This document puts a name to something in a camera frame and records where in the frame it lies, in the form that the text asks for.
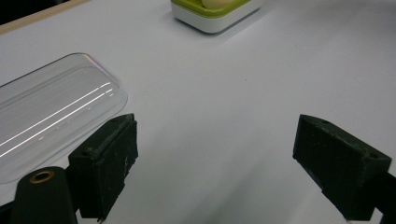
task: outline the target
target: egg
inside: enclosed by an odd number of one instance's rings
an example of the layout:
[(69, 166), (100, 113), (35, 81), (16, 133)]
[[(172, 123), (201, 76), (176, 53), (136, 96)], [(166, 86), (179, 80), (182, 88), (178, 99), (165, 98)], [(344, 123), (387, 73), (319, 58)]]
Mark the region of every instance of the egg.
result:
[(224, 7), (233, 1), (234, 0), (202, 0), (202, 4), (208, 9), (217, 9)]

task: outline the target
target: plastic lid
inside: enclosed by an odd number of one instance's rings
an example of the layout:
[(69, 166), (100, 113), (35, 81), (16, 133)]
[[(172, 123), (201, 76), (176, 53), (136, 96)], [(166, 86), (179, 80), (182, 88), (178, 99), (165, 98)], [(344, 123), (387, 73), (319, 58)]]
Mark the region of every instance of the plastic lid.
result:
[(117, 80), (76, 53), (0, 87), (0, 184), (22, 178), (127, 102)]

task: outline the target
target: clear plastic container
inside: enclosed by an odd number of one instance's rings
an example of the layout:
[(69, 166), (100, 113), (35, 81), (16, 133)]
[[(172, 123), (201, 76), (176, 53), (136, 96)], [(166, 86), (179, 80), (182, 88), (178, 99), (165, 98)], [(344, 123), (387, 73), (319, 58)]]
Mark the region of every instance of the clear plastic container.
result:
[(0, 87), (0, 184), (33, 171), (126, 102), (118, 81), (83, 53)]

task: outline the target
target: green lid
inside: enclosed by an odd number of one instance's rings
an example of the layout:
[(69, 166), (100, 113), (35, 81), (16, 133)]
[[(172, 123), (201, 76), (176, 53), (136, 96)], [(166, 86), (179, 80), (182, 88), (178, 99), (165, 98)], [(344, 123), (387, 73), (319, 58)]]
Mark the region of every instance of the green lid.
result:
[(178, 5), (179, 7), (183, 7), (188, 11), (191, 11), (202, 17), (215, 19), (227, 15), (228, 13), (232, 12), (238, 7), (241, 7), (250, 0), (234, 0), (233, 2), (231, 2), (226, 6), (216, 9), (205, 8), (201, 0), (171, 0), (171, 1), (173, 4)]

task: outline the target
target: white table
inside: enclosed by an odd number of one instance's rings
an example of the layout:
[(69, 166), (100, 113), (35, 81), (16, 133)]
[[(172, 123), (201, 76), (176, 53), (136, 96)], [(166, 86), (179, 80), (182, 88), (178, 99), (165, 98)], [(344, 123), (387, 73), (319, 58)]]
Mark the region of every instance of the white table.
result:
[(396, 158), (395, 0), (266, 1), (219, 35), (169, 1), (91, 0), (0, 35), (0, 85), (72, 52), (120, 79), (138, 121), (106, 223), (346, 223), (291, 157), (300, 114)]

